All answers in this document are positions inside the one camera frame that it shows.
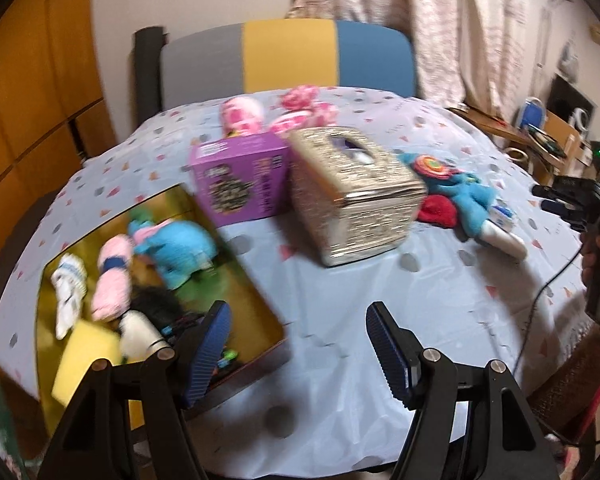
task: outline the white wall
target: white wall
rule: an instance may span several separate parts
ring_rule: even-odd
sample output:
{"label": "white wall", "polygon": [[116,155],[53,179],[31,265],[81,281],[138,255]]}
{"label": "white wall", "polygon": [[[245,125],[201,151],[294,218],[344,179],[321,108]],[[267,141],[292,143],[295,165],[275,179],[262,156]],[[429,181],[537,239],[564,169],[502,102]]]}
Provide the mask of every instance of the white wall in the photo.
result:
{"label": "white wall", "polygon": [[[525,65],[520,87],[519,101],[523,102],[530,91],[531,75],[536,54],[540,9],[547,0],[531,0],[528,14]],[[579,81],[576,87],[598,106],[591,125],[592,137],[600,140],[600,46],[591,39],[589,25],[596,21],[595,16],[583,0],[574,0],[574,4],[565,2],[552,14],[552,31],[546,60],[545,90],[538,96],[546,97],[553,74],[564,43],[569,39],[572,29],[575,31],[575,45],[580,61]]]}
{"label": "white wall", "polygon": [[133,33],[163,25],[171,40],[206,28],[282,18],[291,0],[91,0],[94,42],[104,97],[118,140],[133,132]]}

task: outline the desk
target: desk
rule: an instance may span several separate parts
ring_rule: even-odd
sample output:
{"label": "desk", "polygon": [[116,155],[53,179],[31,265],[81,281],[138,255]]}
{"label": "desk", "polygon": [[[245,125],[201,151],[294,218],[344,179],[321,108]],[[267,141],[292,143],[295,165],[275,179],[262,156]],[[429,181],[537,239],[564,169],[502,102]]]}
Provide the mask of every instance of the desk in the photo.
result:
{"label": "desk", "polygon": [[[469,108],[467,111],[460,110],[458,108],[452,108],[451,111],[458,116],[462,117],[466,121],[473,124],[480,131],[496,136],[501,137],[503,139],[510,140],[510,142],[516,142],[525,148],[532,149],[534,151],[534,155],[541,156],[542,160],[544,160],[549,166],[554,168],[554,174],[563,174],[565,170],[568,168],[568,160],[563,160],[556,156],[551,155],[545,150],[540,150],[535,142],[529,137],[526,132],[522,132],[519,129],[514,128],[510,124],[503,124],[501,121],[494,119],[474,108]],[[548,177],[548,181],[553,178],[550,175],[549,171],[542,171],[541,180],[545,180]]]}

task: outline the blue stuffed elephant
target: blue stuffed elephant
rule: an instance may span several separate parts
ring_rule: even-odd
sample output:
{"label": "blue stuffed elephant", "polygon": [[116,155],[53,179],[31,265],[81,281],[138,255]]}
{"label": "blue stuffed elephant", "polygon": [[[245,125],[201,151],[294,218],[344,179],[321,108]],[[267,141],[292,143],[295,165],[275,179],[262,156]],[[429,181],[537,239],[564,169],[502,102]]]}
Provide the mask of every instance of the blue stuffed elephant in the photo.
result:
{"label": "blue stuffed elephant", "polygon": [[152,261],[170,290],[182,286],[197,270],[211,267],[211,259],[218,254],[211,236],[186,220],[156,225],[150,220],[134,219],[129,222],[128,234],[136,242],[134,253]]}
{"label": "blue stuffed elephant", "polygon": [[496,199],[492,187],[481,184],[474,174],[449,168],[429,155],[401,153],[398,160],[420,175],[429,194],[448,197],[458,210],[464,232],[471,238],[478,237]]}

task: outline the purple cardboard box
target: purple cardboard box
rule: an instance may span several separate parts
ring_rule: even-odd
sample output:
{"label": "purple cardboard box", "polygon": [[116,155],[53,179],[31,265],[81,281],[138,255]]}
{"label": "purple cardboard box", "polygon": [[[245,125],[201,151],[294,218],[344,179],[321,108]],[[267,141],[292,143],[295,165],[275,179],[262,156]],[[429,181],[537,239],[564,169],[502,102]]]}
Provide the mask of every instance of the purple cardboard box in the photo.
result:
{"label": "purple cardboard box", "polygon": [[270,133],[194,146],[196,199],[218,227],[278,214],[288,203],[289,156],[286,142]]}

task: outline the cable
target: cable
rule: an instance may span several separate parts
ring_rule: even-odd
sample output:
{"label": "cable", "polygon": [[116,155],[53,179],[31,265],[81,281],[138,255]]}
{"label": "cable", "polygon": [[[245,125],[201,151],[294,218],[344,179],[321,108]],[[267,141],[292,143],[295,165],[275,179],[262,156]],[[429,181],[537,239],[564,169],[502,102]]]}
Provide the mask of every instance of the cable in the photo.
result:
{"label": "cable", "polygon": [[[598,225],[600,224],[600,215],[598,216],[598,218],[596,218],[596,221],[593,224],[593,232],[595,234],[598,233]],[[529,335],[531,333],[531,323],[534,320],[534,316],[536,314],[536,310],[538,309],[538,300],[540,299],[540,296],[542,296],[542,293],[544,292],[544,290],[551,285],[555,280],[557,280],[560,275],[567,270],[567,268],[575,261],[575,259],[578,257],[578,255],[580,254],[580,251],[582,250],[582,248],[584,247],[584,243],[580,245],[580,247],[578,248],[578,251],[571,257],[571,260],[569,260],[566,264],[564,264],[564,267],[561,268],[548,282],[546,282],[542,288],[538,291],[538,294],[536,295],[536,298],[534,299],[534,302],[531,304],[531,310],[529,311],[529,317],[526,320],[526,328],[525,328],[525,335],[522,338],[522,346],[520,347],[520,353],[518,354],[518,358],[516,359],[516,365],[513,367],[513,376],[516,376],[516,372],[518,371],[518,366],[520,366],[520,360],[522,359],[522,354],[525,352],[525,346],[526,343],[529,341]]]}
{"label": "cable", "polygon": [[554,428],[552,428],[551,426],[549,426],[544,420],[542,420],[540,417],[536,416],[536,420],[540,423],[541,426],[544,426],[544,428],[551,434],[555,435],[558,440],[560,440],[561,444],[563,444],[564,446],[571,446],[571,447],[589,447],[589,446],[598,446],[600,444],[600,440],[596,440],[595,442],[584,442],[584,443],[579,443],[579,442],[574,442],[573,440],[570,440],[568,438],[566,438],[563,434],[558,433],[557,431],[554,430]]}
{"label": "cable", "polygon": [[583,246],[584,246],[584,244],[581,244],[580,247],[578,248],[578,251],[571,257],[571,259],[566,264],[564,264],[564,267],[561,268],[556,274],[554,274],[554,276],[542,286],[542,288],[538,291],[538,294],[536,295],[534,302],[531,304],[531,310],[529,311],[529,317],[526,320],[525,335],[522,338],[522,346],[520,347],[520,353],[518,354],[518,358],[516,359],[516,365],[513,367],[513,376],[514,377],[516,375],[516,372],[518,371],[518,366],[520,365],[520,360],[522,359],[522,354],[525,352],[526,343],[529,341],[529,335],[531,333],[531,323],[533,322],[534,316],[536,314],[536,310],[538,309],[538,300],[540,299],[540,296],[542,296],[542,293],[544,292],[544,290],[549,285],[551,285],[555,280],[557,280],[560,277],[560,275],[565,270],[567,270],[567,268],[575,261],[575,259],[580,254],[580,251],[582,250]]}

